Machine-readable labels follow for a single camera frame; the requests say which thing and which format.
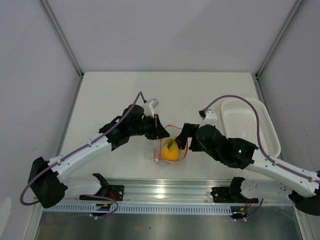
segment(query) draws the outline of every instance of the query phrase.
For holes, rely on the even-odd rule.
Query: metal edge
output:
[[[77,72],[79,77],[82,78],[83,71],[81,70],[79,62],[78,62],[74,52],[72,51],[70,44],[68,43],[67,38],[66,38],[64,32],[62,31],[62,28],[60,27],[58,20],[55,16],[54,12],[52,11],[52,8],[50,7],[48,1],[47,0],[38,0],[38,2],[40,4],[44,14],[46,15],[48,21],[50,22],[50,25],[51,25],[53,31],[55,32],[57,38],[59,39],[65,53],[67,54],[68,58],[70,59],[71,63],[73,64],[75,71]]]
[[[301,231],[303,240],[316,240],[313,234],[312,228],[310,226],[308,215],[294,208],[296,219]]]
[[[66,138],[66,135],[67,135],[69,124],[70,124],[70,121],[71,121],[71,118],[72,118],[72,113],[73,113],[73,111],[75,109],[75,105],[76,105],[76,102],[77,102],[77,98],[78,98],[78,95],[79,95],[79,92],[80,92],[80,88],[81,88],[82,82],[83,82],[83,77],[81,77],[81,79],[80,79],[80,81],[78,83],[78,86],[77,86],[77,89],[76,89],[76,93],[74,95],[74,98],[73,98],[73,101],[72,101],[72,105],[71,105],[71,108],[70,108],[70,111],[69,111],[69,115],[68,115],[66,124],[64,126],[64,129],[63,129],[62,137],[61,137],[61,139],[59,141],[58,148],[55,151],[56,155],[59,155],[61,153],[62,147],[64,145],[64,141],[65,141],[65,138]],[[43,212],[43,207],[40,204],[34,205],[32,211],[31,211],[31,214],[30,214],[29,221],[26,224],[26,230],[25,230],[25,233],[24,233],[24,235],[22,237],[23,240],[33,240],[35,238],[37,230],[38,230],[38,226],[39,226],[39,223],[40,223],[40,219],[41,219],[41,216],[42,216],[42,212]]]
[[[35,239],[43,210],[44,209],[40,204],[36,204],[33,206],[27,228],[22,237],[23,240]]]
[[[295,4],[293,5],[290,13],[288,14],[287,18],[285,19],[284,24],[281,26],[279,33],[277,34],[277,36],[276,36],[275,40],[273,41],[267,55],[263,59],[263,62],[257,71],[256,76],[257,76],[258,80],[259,80],[261,74],[263,73],[263,71],[265,70],[265,68],[267,67],[268,63],[270,62],[270,60],[272,59],[272,57],[274,56],[274,54],[278,50],[280,44],[282,43],[285,36],[287,35],[290,27],[292,26],[294,20],[296,19],[298,13],[302,9],[303,4],[305,2],[306,2],[306,0],[297,0],[295,2]]]
[[[266,101],[264,92],[262,91],[260,81],[258,80],[258,77],[257,77],[254,73],[252,73],[251,75],[252,75],[252,79],[253,79],[253,83],[254,83],[254,87],[255,87],[255,91],[256,91],[256,94],[257,94],[257,96],[258,96],[258,99],[259,99],[260,102],[262,102],[262,103],[265,105],[265,108],[266,108],[266,110],[267,110],[268,113],[269,113],[270,111],[269,111],[269,108],[268,108],[268,105],[267,105],[267,101]],[[279,155],[277,158],[278,158],[278,159],[281,159],[281,160],[284,159],[284,157],[283,157],[283,155],[282,155],[282,152],[280,152],[280,155]]]
[[[56,156],[60,155],[60,153],[62,151],[64,142],[65,142],[65,139],[66,139],[67,131],[68,131],[68,128],[69,128],[69,124],[70,124],[70,121],[71,121],[71,118],[72,118],[72,113],[74,112],[74,109],[75,109],[75,106],[76,106],[76,102],[77,102],[77,99],[78,99],[78,95],[79,95],[79,92],[80,92],[80,88],[81,88],[82,82],[83,82],[83,77],[81,77],[81,79],[80,79],[80,81],[78,83],[78,86],[76,88],[76,92],[75,92],[75,95],[73,97],[71,109],[69,111],[69,115],[68,115],[68,118],[66,120],[66,124],[64,126],[64,129],[63,129],[62,137],[61,137],[61,139],[59,141],[58,148],[57,148],[57,150],[55,152]]]

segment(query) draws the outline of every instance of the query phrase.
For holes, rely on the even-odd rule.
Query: cable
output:
[[[249,216],[246,216],[246,217],[237,219],[237,221],[239,221],[239,220],[240,220],[240,221],[246,221],[247,219],[252,218],[254,215],[257,214],[258,211],[260,211],[261,206],[262,206],[263,203],[264,203],[264,199],[262,198],[261,201],[260,201],[259,206],[257,207],[257,209],[256,209],[252,214],[250,214]]]
[[[94,219],[95,220],[98,220],[98,219],[102,219],[102,218],[105,218],[107,216],[110,216],[111,214],[114,214],[118,208],[119,208],[119,204],[118,202],[115,200],[115,199],[112,199],[112,198],[109,198],[109,197],[105,197],[105,196],[95,196],[95,195],[90,195],[90,194],[86,194],[87,197],[91,197],[91,198],[96,198],[96,199],[103,199],[103,200],[108,200],[108,201],[111,201],[113,202],[116,207],[114,210],[112,210],[111,212],[108,212],[104,215],[101,215],[101,216],[94,216]],[[64,218],[64,219],[61,219],[61,220],[58,220],[58,221],[55,221],[55,222],[52,222],[52,223],[47,223],[45,222],[46,225],[55,225],[55,224],[60,224],[60,223],[63,223],[65,221],[69,221],[71,219],[74,219],[74,218],[78,218],[78,217],[93,217],[93,215],[90,213],[89,215],[88,214],[77,214],[77,215],[73,215],[73,216],[70,216],[70,217],[67,217],[67,218]]]
[[[115,197],[115,195],[114,195],[114,193],[113,193],[112,191],[110,191],[109,194],[111,195],[111,197],[112,197],[114,200],[116,200],[116,197]]]
[[[290,169],[290,168],[288,168],[288,167],[286,167],[286,166],[284,166],[284,165],[282,165],[282,164],[280,164],[280,163],[276,163],[276,161],[273,160],[273,159],[265,152],[265,150],[264,150],[263,147],[262,147],[261,140],[260,140],[260,122],[259,122],[258,112],[257,112],[257,110],[255,109],[255,107],[254,107],[248,100],[244,99],[244,98],[241,97],[241,96],[237,96],[237,95],[223,95],[223,96],[220,96],[220,97],[216,98],[215,100],[213,100],[206,108],[203,109],[203,111],[206,112],[214,103],[216,103],[216,102],[219,101],[220,99],[224,99],[224,98],[236,98],[236,99],[240,99],[240,100],[244,101],[245,103],[247,103],[247,104],[250,106],[250,108],[253,110],[254,115],[255,115],[255,118],[256,118],[256,136],[257,136],[257,140],[258,140],[258,145],[259,145],[260,151],[262,152],[263,156],[264,156],[267,160],[269,160],[271,163],[277,165],[278,167],[280,167],[280,168],[282,168],[282,169],[284,169],[284,170],[286,170],[286,171],[288,171],[288,172],[290,172],[290,173],[292,173],[292,174],[295,174],[295,175],[297,175],[297,176],[299,176],[299,177],[302,177],[302,178],[307,179],[307,180],[309,180],[309,181],[313,181],[313,182],[315,182],[315,183],[317,183],[317,184],[320,184],[320,180],[313,180],[310,176],[306,176],[306,175],[304,175],[304,174],[302,174],[302,173],[300,173],[300,172],[297,172],[297,171],[295,171],[295,170],[292,170],[292,169]]]
[[[138,95],[136,96],[135,100],[133,101],[133,103],[131,104],[131,106],[129,107],[128,111],[125,112],[125,114],[119,119],[119,121],[118,121],[115,125],[113,125],[109,130],[107,130],[104,134],[102,134],[102,135],[98,136],[96,139],[94,139],[91,143],[94,144],[94,143],[97,142],[99,139],[103,138],[105,135],[107,135],[107,134],[110,133],[112,130],[114,130],[114,129],[127,117],[127,115],[132,111],[132,109],[133,109],[134,106],[136,105],[136,103],[137,103],[137,101],[138,101],[138,99],[139,99],[140,96],[141,96],[141,98],[142,98],[143,101],[146,101],[143,93],[140,91],[140,92],[138,93]],[[89,144],[88,144],[88,143],[85,144],[85,145],[83,145],[83,146],[81,146],[81,147],[79,147],[79,148],[77,148],[76,150],[70,152],[69,154],[67,154],[66,156],[64,156],[63,158],[61,158],[60,161],[61,161],[61,162],[65,161],[67,158],[71,157],[72,155],[76,154],[77,152],[79,152],[79,151],[81,151],[81,150],[83,150],[83,149],[85,149],[85,148],[87,148],[87,147],[89,147]],[[23,191],[22,191],[22,193],[21,193],[21,195],[20,195],[20,203],[21,203],[22,205],[31,206],[31,205],[34,205],[34,204],[39,203],[39,200],[34,201],[34,202],[25,202],[25,201],[24,201],[24,196],[25,196],[27,190],[30,188],[30,186],[31,186],[39,177],[41,177],[46,171],[52,169],[53,167],[57,166],[58,164],[59,164],[58,162],[53,163],[52,165],[48,166],[47,168],[45,168],[44,170],[42,170],[41,172],[39,172],[34,178],[32,178],[32,179],[30,180],[30,182],[25,186],[25,188],[23,189]]]
[[[251,202],[251,200],[248,198],[248,201],[249,201],[249,203],[250,203],[250,205],[249,206],[247,206],[247,208],[250,208],[251,207],[251,205],[252,205],[252,202]]]

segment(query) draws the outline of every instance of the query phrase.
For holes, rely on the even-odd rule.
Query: metal frame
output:
[[[272,59],[272,57],[274,56],[274,54],[278,50],[280,44],[282,43],[282,41],[284,40],[285,36],[287,35],[290,27],[292,26],[294,20],[296,19],[298,13],[302,9],[303,4],[305,2],[306,2],[306,0],[297,0],[295,2],[294,6],[292,7],[292,9],[291,9],[291,11],[289,13],[289,15],[285,19],[285,22],[282,25],[279,33],[277,34],[274,42],[272,43],[270,50],[268,51],[267,55],[265,56],[261,66],[259,67],[258,72],[256,73],[256,77],[257,77],[258,80],[260,79],[261,74],[263,73],[263,71],[265,70],[265,68],[269,64],[270,60]]]
[[[52,11],[48,1],[47,0],[38,0],[38,1],[42,7],[44,14],[47,17],[49,23],[51,24],[52,29],[54,30],[57,38],[59,39],[66,55],[69,57],[71,63],[73,64],[73,67],[74,67],[76,73],[79,75],[79,78],[82,78],[84,73],[81,70],[80,65],[76,59],[76,56],[75,56],[74,52],[72,51],[72,49],[66,39],[66,36],[65,36],[64,32],[62,31],[62,29],[58,23],[58,20],[57,20],[56,16],[54,15],[54,12]]]
[[[57,18],[55,17],[49,3],[47,0],[38,0],[41,5],[43,12],[45,13],[48,21],[51,24],[52,29],[54,30],[57,38],[59,39],[65,53],[70,59],[71,63],[75,71],[77,72],[80,81],[77,86],[77,91],[74,96],[72,106],[67,118],[66,125],[64,127],[64,131],[62,137],[60,139],[59,146],[56,150],[56,154],[59,155],[61,153],[65,137],[68,131],[68,127],[70,124],[70,120],[72,117],[72,113],[75,108],[75,104],[78,98],[78,94],[81,88],[82,80],[84,73],[79,65],[78,60],[75,57],[74,52],[72,51],[70,44],[68,43],[65,34],[63,33]],[[273,55],[279,48],[286,34],[288,33],[291,25],[296,19],[298,13],[302,9],[303,4],[306,0],[297,0],[294,6],[292,7],[288,17],[286,18],[284,24],[282,25],[276,39],[274,40],[270,50],[268,51],[266,57],[264,58],[260,68],[257,73],[252,75],[252,79],[255,85],[255,89],[258,95],[258,98],[261,102],[266,105],[266,101],[264,98],[263,91],[261,89],[259,79],[264,69],[267,67],[269,62],[271,61]],[[125,188],[125,198],[124,202],[130,204],[162,204],[162,205],[186,205],[192,204],[197,206],[212,206],[213,199],[210,195],[210,191],[212,187],[223,187],[229,186],[230,181],[225,180],[199,180],[199,181],[190,181],[190,180],[161,180],[161,179],[150,179],[150,180],[138,180],[138,179],[112,179],[109,180],[110,184],[114,185],[124,185]],[[69,203],[78,204],[78,199],[70,199]],[[265,201],[263,203],[264,206],[292,206],[291,203],[288,202],[274,202],[274,201]],[[41,219],[41,215],[43,212],[43,208],[41,205],[35,205],[31,211],[28,226],[26,228],[23,239],[30,240],[34,239],[36,236],[37,228]],[[308,220],[308,216],[296,210],[296,216],[298,218],[298,223],[300,226],[300,230],[304,239],[315,239]]]

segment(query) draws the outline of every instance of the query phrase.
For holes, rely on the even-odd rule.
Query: black mount bracket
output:
[[[100,190],[95,194],[97,197],[106,197],[110,199],[114,199],[117,202],[121,202],[124,198],[125,194],[125,186],[123,185],[109,185],[107,180],[100,174],[100,173],[94,173],[92,174],[95,176],[101,184]],[[87,195],[80,195],[79,197],[80,200],[88,200],[88,201],[108,201],[106,199],[100,199],[100,198],[95,198]]]
[[[210,193],[214,203],[237,203],[245,204],[248,198],[241,195],[241,184],[245,179],[243,177],[234,177],[230,186],[215,186]],[[252,204],[258,203],[258,198],[250,199]]]

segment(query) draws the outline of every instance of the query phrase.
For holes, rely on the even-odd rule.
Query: white basket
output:
[[[278,157],[280,142],[265,105],[256,99],[246,98],[256,109],[260,122],[260,140],[263,149]],[[227,138],[242,138],[258,146],[257,120],[251,107],[240,99],[228,99],[221,106],[222,122]]]

